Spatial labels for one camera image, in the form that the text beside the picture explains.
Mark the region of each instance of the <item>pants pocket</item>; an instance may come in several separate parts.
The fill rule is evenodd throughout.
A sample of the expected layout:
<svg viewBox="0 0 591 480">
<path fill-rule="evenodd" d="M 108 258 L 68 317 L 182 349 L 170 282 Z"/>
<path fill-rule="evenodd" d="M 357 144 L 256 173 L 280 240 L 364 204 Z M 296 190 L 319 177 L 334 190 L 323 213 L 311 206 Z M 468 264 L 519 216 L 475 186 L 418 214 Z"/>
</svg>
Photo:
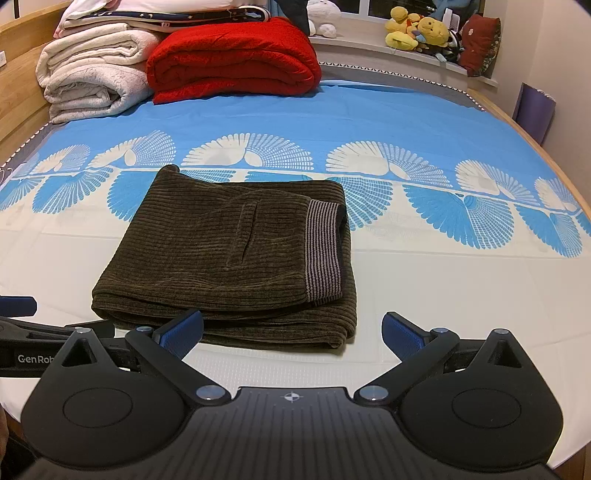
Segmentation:
<svg viewBox="0 0 591 480">
<path fill-rule="evenodd" d="M 252 235 L 252 225 L 255 219 L 256 205 L 258 202 L 248 202 L 242 205 L 240 220 L 236 228 L 236 236 L 226 261 L 226 266 L 240 265 L 244 259 L 244 252 Z"/>
</svg>

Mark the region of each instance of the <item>white plush toy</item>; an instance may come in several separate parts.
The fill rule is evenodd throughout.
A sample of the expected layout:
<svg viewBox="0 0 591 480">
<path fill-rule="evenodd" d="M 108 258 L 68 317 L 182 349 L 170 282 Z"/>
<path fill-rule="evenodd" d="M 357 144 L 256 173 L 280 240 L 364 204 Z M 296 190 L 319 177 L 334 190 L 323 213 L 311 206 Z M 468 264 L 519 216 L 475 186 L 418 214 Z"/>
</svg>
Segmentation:
<svg viewBox="0 0 591 480">
<path fill-rule="evenodd" d="M 310 36 L 322 35 L 323 37 L 336 38 L 335 23 L 340 18 L 340 9 L 329 0 L 308 1 L 308 22 L 310 23 Z"/>
</svg>

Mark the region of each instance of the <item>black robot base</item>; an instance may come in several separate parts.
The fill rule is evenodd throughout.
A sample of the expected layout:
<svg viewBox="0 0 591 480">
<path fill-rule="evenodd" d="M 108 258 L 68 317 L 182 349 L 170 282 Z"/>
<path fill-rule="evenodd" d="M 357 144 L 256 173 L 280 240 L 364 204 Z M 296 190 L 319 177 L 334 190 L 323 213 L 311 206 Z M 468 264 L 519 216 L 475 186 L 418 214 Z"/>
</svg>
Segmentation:
<svg viewBox="0 0 591 480">
<path fill-rule="evenodd" d="M 390 312 L 382 337 L 402 362 L 353 398 L 340 387 L 232 398 L 181 361 L 203 333 L 194 310 L 124 339 L 105 322 L 0 328 L 0 375 L 41 376 L 22 412 L 40 459 L 22 480 L 557 478 L 546 462 L 560 407 L 505 329 L 461 340 Z"/>
</svg>

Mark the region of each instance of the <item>dark red cushion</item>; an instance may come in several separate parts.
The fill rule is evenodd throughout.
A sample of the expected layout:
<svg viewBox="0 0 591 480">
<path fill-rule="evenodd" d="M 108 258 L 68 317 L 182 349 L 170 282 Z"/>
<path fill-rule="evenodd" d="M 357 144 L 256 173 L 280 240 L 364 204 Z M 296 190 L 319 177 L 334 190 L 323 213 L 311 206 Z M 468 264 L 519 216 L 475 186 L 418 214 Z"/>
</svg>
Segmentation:
<svg viewBox="0 0 591 480">
<path fill-rule="evenodd" d="M 501 19 L 472 15 L 462 28 L 460 65 L 469 77 L 479 77 L 499 53 L 501 43 Z"/>
</svg>

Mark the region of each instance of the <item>crosshair logo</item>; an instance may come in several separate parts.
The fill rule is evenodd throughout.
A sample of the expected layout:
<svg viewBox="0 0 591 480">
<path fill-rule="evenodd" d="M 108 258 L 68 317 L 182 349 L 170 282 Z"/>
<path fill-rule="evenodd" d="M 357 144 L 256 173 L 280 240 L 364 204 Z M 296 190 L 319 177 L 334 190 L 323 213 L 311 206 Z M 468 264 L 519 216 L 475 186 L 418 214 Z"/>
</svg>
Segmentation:
<svg viewBox="0 0 591 480">
<path fill-rule="evenodd" d="M 288 394 L 283 395 L 283 398 L 286 399 L 288 402 L 293 403 L 304 397 L 298 395 L 296 392 L 289 392 Z"/>
</svg>

